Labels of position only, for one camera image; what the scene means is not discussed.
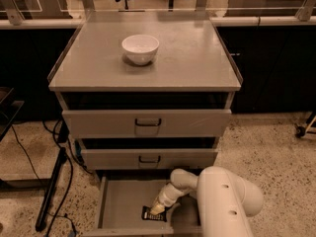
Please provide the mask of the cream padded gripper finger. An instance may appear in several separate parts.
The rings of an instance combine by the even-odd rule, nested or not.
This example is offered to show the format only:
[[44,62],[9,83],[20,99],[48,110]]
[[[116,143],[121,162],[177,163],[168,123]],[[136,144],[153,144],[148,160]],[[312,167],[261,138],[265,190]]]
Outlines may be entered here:
[[165,206],[159,201],[159,199],[155,199],[150,207],[149,212],[152,215],[158,215],[165,211]]

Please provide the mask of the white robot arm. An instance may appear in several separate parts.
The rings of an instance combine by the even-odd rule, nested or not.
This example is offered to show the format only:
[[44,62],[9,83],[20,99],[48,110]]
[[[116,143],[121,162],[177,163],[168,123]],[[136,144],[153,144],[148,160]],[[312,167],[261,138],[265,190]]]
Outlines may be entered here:
[[222,167],[207,167],[197,176],[175,169],[170,182],[153,201],[149,211],[158,215],[178,198],[197,193],[197,208],[203,237],[254,237],[248,217],[260,213],[261,189]]

